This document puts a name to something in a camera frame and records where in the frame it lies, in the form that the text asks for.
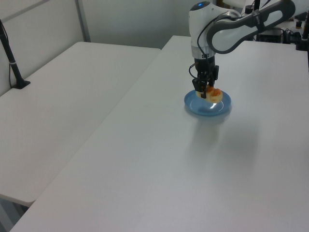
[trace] white tabletop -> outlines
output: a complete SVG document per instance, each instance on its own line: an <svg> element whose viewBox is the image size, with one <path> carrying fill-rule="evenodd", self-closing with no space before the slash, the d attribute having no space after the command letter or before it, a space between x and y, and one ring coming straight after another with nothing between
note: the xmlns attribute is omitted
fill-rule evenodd
<svg viewBox="0 0 309 232"><path fill-rule="evenodd" d="M308 232L307 53L217 54L218 117L184 107L193 62L173 37L12 232Z"/></svg>
<svg viewBox="0 0 309 232"><path fill-rule="evenodd" d="M31 205L159 49L77 43L0 97L0 197Z"/></svg>

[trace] blue plate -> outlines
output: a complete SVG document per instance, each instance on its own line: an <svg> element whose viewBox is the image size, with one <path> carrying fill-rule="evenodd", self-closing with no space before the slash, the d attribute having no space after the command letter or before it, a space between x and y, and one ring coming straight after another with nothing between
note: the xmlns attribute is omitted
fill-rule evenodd
<svg viewBox="0 0 309 232"><path fill-rule="evenodd" d="M229 110L231 105L230 96L223 92L222 101L219 103L210 103L195 94L195 90L187 93L184 98L185 106L193 113L203 116L221 115Z"/></svg>

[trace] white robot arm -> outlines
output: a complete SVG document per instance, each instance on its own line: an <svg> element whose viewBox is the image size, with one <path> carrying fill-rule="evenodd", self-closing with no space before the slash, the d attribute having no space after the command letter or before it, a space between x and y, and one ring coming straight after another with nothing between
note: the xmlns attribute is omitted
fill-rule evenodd
<svg viewBox="0 0 309 232"><path fill-rule="evenodd" d="M221 8L204 1L194 5L189 12L193 66L197 78L193 85L205 98L205 87L218 78L219 67L215 65L215 53L233 51L249 37L271 29L279 23L309 11L309 0L271 0L265 7L242 17L237 11Z"/></svg>

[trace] food item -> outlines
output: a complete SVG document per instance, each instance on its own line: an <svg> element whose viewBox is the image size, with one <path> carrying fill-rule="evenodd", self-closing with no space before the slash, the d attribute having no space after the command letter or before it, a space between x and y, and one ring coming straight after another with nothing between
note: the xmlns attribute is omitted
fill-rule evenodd
<svg viewBox="0 0 309 232"><path fill-rule="evenodd" d="M201 97L201 93L196 91L196 95ZM206 85L206 98L204 100L211 103L218 103L222 100L223 93L220 89Z"/></svg>

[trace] floor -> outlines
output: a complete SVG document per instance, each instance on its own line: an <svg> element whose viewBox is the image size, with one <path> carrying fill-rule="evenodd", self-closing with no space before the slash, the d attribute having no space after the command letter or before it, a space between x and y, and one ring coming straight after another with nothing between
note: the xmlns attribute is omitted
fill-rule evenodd
<svg viewBox="0 0 309 232"><path fill-rule="evenodd" d="M25 206L0 198L0 232L9 232L27 210Z"/></svg>

